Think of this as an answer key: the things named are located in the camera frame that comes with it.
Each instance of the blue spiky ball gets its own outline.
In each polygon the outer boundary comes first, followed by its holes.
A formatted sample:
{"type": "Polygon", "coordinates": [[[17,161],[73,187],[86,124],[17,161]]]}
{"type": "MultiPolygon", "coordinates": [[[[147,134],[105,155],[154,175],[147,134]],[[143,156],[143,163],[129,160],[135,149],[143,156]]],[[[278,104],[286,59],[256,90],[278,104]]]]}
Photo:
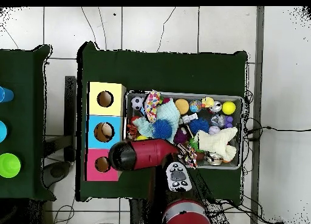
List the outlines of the blue spiky ball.
{"type": "Polygon", "coordinates": [[[193,135],[196,135],[198,131],[204,131],[208,133],[208,129],[210,125],[208,124],[206,119],[198,118],[190,121],[189,123],[190,130],[193,135]]]}
{"type": "Polygon", "coordinates": [[[152,125],[152,137],[167,139],[172,136],[172,127],[167,120],[157,120],[152,125]]]}

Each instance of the yellow box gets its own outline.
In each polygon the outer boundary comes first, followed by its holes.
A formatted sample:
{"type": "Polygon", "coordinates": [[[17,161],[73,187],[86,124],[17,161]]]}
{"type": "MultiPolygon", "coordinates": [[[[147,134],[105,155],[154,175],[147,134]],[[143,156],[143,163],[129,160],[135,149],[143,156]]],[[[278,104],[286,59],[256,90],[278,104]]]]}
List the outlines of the yellow box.
{"type": "Polygon", "coordinates": [[[89,113],[99,116],[123,116],[126,88],[117,83],[89,83],[89,113]]]}

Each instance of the blue box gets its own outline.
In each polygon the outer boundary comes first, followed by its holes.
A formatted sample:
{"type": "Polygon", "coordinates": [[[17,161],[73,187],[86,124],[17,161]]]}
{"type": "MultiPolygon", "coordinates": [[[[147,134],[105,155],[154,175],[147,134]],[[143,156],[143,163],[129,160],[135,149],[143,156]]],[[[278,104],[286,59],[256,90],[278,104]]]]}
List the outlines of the blue box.
{"type": "Polygon", "coordinates": [[[89,132],[88,132],[88,147],[99,149],[110,149],[114,144],[122,141],[122,125],[123,117],[118,116],[98,116],[90,115],[89,118],[89,132]],[[101,142],[95,138],[94,129],[100,123],[109,123],[114,129],[114,135],[108,142],[101,142]]]}

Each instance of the shape sorter box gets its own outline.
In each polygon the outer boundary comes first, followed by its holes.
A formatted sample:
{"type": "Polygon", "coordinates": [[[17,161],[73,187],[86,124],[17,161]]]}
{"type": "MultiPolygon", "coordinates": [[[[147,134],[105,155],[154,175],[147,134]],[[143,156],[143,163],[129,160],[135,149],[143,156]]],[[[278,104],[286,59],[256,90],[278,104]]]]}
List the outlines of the shape sorter box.
{"type": "Polygon", "coordinates": [[[87,151],[87,174],[86,180],[93,182],[117,182],[121,171],[116,171],[113,168],[110,168],[107,172],[100,172],[96,169],[95,163],[96,160],[101,157],[108,158],[108,149],[88,149],[87,151]]]}
{"type": "Polygon", "coordinates": [[[123,116],[126,88],[117,83],[89,82],[89,114],[123,116]]]}
{"type": "Polygon", "coordinates": [[[120,171],[110,167],[107,172],[100,172],[95,167],[95,162],[101,157],[108,157],[110,148],[122,141],[123,99],[126,89],[121,84],[101,82],[89,82],[88,89],[89,119],[84,177],[86,181],[118,181],[120,171]],[[105,141],[100,138],[106,134],[103,131],[103,124],[109,125],[112,132],[112,137],[109,140],[104,138],[105,141]]]}

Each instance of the green cup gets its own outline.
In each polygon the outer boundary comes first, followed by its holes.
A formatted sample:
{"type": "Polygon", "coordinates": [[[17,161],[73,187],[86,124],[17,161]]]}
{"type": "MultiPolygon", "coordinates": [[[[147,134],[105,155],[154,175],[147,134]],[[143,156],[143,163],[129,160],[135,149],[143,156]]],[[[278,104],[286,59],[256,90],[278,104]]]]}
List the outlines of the green cup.
{"type": "Polygon", "coordinates": [[[19,158],[13,154],[0,155],[0,175],[4,178],[15,177],[21,169],[19,158]]]}

